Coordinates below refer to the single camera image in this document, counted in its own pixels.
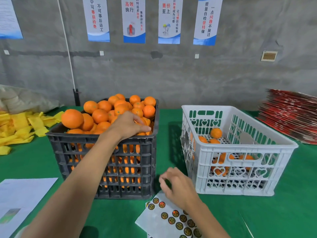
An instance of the round sticker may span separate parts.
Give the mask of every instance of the round sticker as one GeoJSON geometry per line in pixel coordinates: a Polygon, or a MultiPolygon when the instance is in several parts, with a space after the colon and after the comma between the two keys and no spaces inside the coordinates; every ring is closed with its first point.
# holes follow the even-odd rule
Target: round sticker
{"type": "Polygon", "coordinates": [[[177,210],[174,210],[172,214],[173,214],[174,217],[178,217],[179,216],[179,212],[177,210]]]}
{"type": "Polygon", "coordinates": [[[158,205],[159,205],[160,208],[164,208],[165,207],[165,202],[161,201],[158,205]]]}
{"type": "Polygon", "coordinates": [[[196,236],[197,238],[200,238],[202,236],[198,228],[194,229],[194,236],[196,236]]]}
{"type": "Polygon", "coordinates": [[[194,227],[195,227],[195,223],[193,222],[192,219],[188,220],[188,221],[187,221],[187,224],[188,224],[188,226],[189,226],[190,228],[194,228],[194,227]]]}
{"type": "Polygon", "coordinates": [[[191,230],[190,228],[186,227],[186,228],[184,229],[184,234],[185,234],[186,236],[191,236],[191,235],[192,235],[192,230],[191,230]]]}
{"type": "Polygon", "coordinates": [[[177,222],[176,223],[176,228],[177,228],[177,230],[182,230],[184,228],[184,225],[181,222],[177,222]]]}
{"type": "Polygon", "coordinates": [[[169,224],[171,224],[171,225],[174,225],[175,224],[175,218],[174,217],[170,217],[170,218],[168,218],[168,222],[169,222],[169,224]]]}
{"type": "Polygon", "coordinates": [[[185,215],[180,215],[179,219],[183,223],[185,223],[187,221],[187,217],[185,215]]]}
{"type": "Polygon", "coordinates": [[[163,213],[161,214],[161,218],[162,218],[163,220],[166,220],[166,219],[168,218],[168,214],[167,214],[166,212],[163,212],[163,213]]]}
{"type": "Polygon", "coordinates": [[[149,204],[148,208],[149,208],[149,210],[154,210],[155,205],[154,204],[149,204]]]}
{"type": "Polygon", "coordinates": [[[159,203],[159,199],[158,199],[158,198],[154,198],[154,199],[153,199],[153,203],[154,203],[154,204],[158,204],[158,203],[159,203]]]}

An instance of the gray concrete wall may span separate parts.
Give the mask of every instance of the gray concrete wall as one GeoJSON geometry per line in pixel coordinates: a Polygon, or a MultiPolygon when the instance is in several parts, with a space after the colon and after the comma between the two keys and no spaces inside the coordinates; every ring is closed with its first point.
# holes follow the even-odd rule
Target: gray concrete wall
{"type": "MultiPolygon", "coordinates": [[[[0,40],[0,83],[74,104],[57,1],[43,1],[13,0],[24,40],[0,40]]],[[[162,108],[250,110],[265,88],[317,96],[317,0],[223,0],[214,47],[192,45],[198,0],[184,0],[180,45],[157,44],[158,0],[146,0],[146,44],[123,43],[121,0],[107,0],[110,43],[87,40],[82,0],[60,2],[82,103],[120,92],[154,96],[162,108]],[[263,50],[279,51],[277,61],[260,62],[263,50]]]]}

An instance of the wall poster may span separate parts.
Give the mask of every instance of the wall poster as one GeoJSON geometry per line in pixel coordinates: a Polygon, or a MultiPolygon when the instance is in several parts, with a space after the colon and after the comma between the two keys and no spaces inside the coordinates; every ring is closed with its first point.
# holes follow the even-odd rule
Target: wall poster
{"type": "Polygon", "coordinates": [[[158,0],[158,43],[180,44],[183,0],[158,0]]]}
{"type": "Polygon", "coordinates": [[[124,43],[145,43],[145,0],[121,0],[124,43]]]}
{"type": "Polygon", "coordinates": [[[214,46],[222,0],[198,0],[194,45],[214,46]]]}
{"type": "Polygon", "coordinates": [[[23,39],[11,0],[0,0],[0,39],[23,39]]]}
{"type": "Polygon", "coordinates": [[[89,41],[110,42],[107,0],[82,0],[89,41]]]}

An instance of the pile of yellow foam nets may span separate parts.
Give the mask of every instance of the pile of yellow foam nets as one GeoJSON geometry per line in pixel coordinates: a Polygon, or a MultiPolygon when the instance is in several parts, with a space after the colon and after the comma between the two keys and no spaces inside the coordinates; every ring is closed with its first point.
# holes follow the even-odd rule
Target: pile of yellow foam nets
{"type": "Polygon", "coordinates": [[[62,111],[55,116],[46,116],[43,112],[27,111],[10,115],[6,111],[0,111],[0,155],[10,153],[10,144],[30,143],[34,135],[45,136],[49,131],[46,127],[60,123],[63,113],[62,111]]]}

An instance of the stack of red cardboard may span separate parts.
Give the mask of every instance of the stack of red cardboard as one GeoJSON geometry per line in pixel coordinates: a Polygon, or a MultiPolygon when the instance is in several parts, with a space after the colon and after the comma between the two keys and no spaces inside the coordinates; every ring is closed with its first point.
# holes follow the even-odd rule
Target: stack of red cardboard
{"type": "Polygon", "coordinates": [[[317,97],[267,89],[258,120],[302,143],[317,144],[317,97]]]}

